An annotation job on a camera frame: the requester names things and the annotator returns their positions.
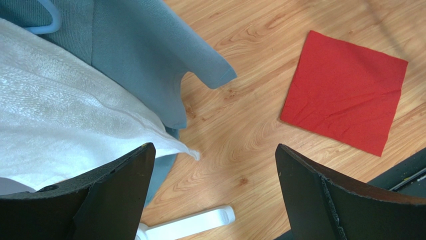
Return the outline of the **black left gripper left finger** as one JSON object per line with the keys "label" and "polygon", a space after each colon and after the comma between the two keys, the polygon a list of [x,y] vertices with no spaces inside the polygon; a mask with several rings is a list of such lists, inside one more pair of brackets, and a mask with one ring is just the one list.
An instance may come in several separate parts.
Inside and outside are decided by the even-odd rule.
{"label": "black left gripper left finger", "polygon": [[133,240],[156,150],[146,143],[124,156],[37,192],[0,198],[3,240]]}

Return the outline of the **red paper napkin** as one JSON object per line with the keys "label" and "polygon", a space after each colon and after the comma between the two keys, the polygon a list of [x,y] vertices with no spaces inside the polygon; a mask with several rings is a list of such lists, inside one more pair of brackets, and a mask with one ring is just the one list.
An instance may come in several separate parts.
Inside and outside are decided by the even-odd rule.
{"label": "red paper napkin", "polygon": [[280,119],[381,156],[407,67],[404,59],[312,30]]}

